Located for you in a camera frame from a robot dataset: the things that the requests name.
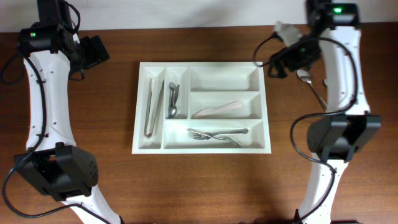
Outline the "small steel teaspoon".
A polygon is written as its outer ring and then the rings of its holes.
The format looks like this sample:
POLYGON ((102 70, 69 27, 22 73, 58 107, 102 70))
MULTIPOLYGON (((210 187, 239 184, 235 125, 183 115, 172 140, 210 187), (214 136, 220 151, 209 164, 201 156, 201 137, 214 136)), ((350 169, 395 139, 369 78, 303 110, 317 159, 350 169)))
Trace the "small steel teaspoon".
POLYGON ((177 86, 175 83, 170 82, 169 83, 169 90, 170 90, 170 96, 169 96, 169 108, 168 108, 168 118, 173 118, 177 114, 177 107, 176 107, 176 93, 177 93, 177 86))
POLYGON ((179 94, 180 85, 177 85, 174 89, 174 97, 173 97, 173 105, 177 104, 178 94, 179 94))

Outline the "pink plastic knife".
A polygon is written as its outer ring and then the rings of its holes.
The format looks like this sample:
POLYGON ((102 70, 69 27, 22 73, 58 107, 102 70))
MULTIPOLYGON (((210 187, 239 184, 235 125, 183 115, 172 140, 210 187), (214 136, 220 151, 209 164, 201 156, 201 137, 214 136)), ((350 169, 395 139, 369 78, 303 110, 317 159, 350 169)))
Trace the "pink plastic knife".
POLYGON ((211 114, 216 114, 216 113, 219 113, 219 112, 233 110, 233 109, 242 107, 242 105, 243 105, 242 101, 234 101, 232 103, 228 103, 226 105, 223 105, 223 106, 220 106, 220 107, 217 107, 217 108, 212 108, 212 107, 205 108, 205 109, 195 113, 192 116, 192 118, 197 119, 197 118, 201 118, 201 117, 208 116, 208 115, 211 115, 211 114))

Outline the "steel fork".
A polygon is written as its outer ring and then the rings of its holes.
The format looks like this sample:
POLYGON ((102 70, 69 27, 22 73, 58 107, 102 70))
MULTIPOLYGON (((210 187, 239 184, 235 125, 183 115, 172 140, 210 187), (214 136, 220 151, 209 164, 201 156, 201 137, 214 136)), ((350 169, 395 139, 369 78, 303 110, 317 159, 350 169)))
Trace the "steel fork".
POLYGON ((197 131, 196 129, 192 129, 192 128, 188 128, 188 129, 186 129, 187 131, 190 131, 190 132, 193 132, 193 133, 195 133, 195 134, 199 134, 199 135, 201 135, 201 136, 206 136, 206 137, 209 137, 209 138, 213 138, 213 139, 217 139, 217 140, 224 140, 224 141, 229 141, 230 143, 232 143, 232 144, 234 144, 236 147, 238 147, 238 148, 241 148, 241 146, 235 141, 235 140, 233 140, 232 138, 230 138, 230 137, 216 137, 216 136, 214 136, 214 135, 211 135, 211 134, 207 134, 207 133, 203 133, 203 132, 201 132, 201 131, 197 131))
POLYGON ((192 138, 196 140, 209 140, 210 135, 212 136, 228 136, 228 135, 237 135, 237 134, 247 134, 249 132, 248 129, 235 129, 235 130, 229 130, 229 131, 216 131, 212 133, 206 133, 206 135, 202 135, 199 133, 194 132, 192 134, 192 138))

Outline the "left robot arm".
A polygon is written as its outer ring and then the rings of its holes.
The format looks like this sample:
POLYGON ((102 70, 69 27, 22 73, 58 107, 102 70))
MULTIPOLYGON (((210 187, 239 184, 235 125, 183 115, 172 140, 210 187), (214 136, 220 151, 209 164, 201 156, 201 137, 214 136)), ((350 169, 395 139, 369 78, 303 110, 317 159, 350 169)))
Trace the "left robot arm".
POLYGON ((17 50, 29 76, 30 131, 14 170, 40 194, 72 209, 84 223, 121 223, 98 187, 94 155, 76 146, 68 109, 75 73, 109 59, 100 37, 79 37, 66 1, 39 1, 39 21, 22 29, 17 50))

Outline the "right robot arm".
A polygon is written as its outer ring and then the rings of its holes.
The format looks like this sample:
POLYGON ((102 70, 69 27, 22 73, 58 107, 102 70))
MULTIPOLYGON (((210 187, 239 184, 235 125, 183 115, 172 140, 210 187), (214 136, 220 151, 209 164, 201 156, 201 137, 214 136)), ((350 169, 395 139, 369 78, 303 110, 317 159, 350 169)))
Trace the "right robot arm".
POLYGON ((308 156, 312 162, 307 192, 296 209, 293 223, 331 223, 331 208, 338 183, 349 162, 381 128, 381 117, 370 114, 364 94, 359 47, 361 24, 358 6, 352 2, 306 1, 310 32, 302 35, 283 23, 275 26, 274 38, 285 48, 266 63, 270 77, 285 78, 310 67, 322 58, 327 79, 327 106, 322 113, 304 115, 293 124, 315 118, 308 128, 308 156))

